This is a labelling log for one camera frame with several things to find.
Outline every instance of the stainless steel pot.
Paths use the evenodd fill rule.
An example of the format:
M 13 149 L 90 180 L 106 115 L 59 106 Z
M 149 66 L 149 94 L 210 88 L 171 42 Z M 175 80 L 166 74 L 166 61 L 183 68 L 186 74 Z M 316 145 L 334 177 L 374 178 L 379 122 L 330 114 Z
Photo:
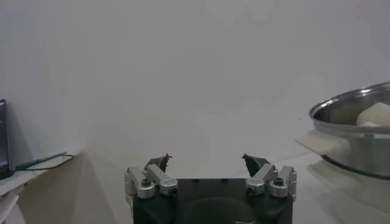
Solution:
M 377 102 L 390 105 L 390 82 L 350 91 L 310 110 L 315 131 L 298 143 L 349 171 L 390 180 L 390 127 L 357 127 L 356 119 Z

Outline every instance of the white backdrop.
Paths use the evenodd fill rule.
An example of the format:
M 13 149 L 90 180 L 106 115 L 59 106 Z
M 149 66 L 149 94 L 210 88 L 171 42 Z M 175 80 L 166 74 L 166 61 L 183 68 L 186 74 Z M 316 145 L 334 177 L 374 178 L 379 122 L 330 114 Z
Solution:
M 277 161 L 308 109 L 389 80 L 387 0 L 0 0 L 12 162 L 83 154 L 27 187 L 28 223 L 130 223 L 123 173 L 175 177 Z

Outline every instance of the laptop screen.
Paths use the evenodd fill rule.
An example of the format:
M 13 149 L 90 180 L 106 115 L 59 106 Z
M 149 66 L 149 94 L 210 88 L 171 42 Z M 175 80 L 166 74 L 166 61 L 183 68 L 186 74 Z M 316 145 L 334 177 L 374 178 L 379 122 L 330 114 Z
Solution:
M 0 100 L 0 179 L 9 176 L 9 149 L 7 133 L 6 101 Z

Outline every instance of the silver metal bracket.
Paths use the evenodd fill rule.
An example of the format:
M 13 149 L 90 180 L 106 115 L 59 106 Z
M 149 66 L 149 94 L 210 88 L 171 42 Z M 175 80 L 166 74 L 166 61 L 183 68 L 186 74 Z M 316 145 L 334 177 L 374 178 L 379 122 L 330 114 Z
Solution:
M 177 195 L 177 180 L 169 177 L 155 164 L 146 167 L 146 178 L 160 185 L 161 194 L 169 197 Z
M 147 199 L 155 195 L 155 184 L 146 179 L 137 167 L 127 168 L 124 175 L 126 198 L 137 195 L 138 198 Z
M 246 179 L 246 194 L 250 196 L 263 194 L 265 185 L 276 178 L 277 174 L 278 170 L 274 165 L 264 164 L 253 177 Z
M 269 183 L 272 196 L 284 198 L 292 196 L 294 201 L 297 194 L 297 172 L 291 166 L 283 166 L 278 177 Z

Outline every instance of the screw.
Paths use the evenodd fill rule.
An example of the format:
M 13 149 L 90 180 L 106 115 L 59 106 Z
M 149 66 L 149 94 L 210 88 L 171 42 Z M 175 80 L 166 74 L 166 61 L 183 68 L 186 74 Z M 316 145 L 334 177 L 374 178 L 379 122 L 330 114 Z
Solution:
M 151 184 L 152 184 L 152 182 L 150 180 L 148 180 L 148 179 L 143 179 L 141 181 L 141 186 L 142 187 L 149 187 Z
M 281 179 L 280 177 L 277 177 L 275 180 L 274 180 L 274 184 L 276 185 L 276 186 L 282 186 L 282 185 L 284 185 L 284 181 L 283 181 L 283 179 Z

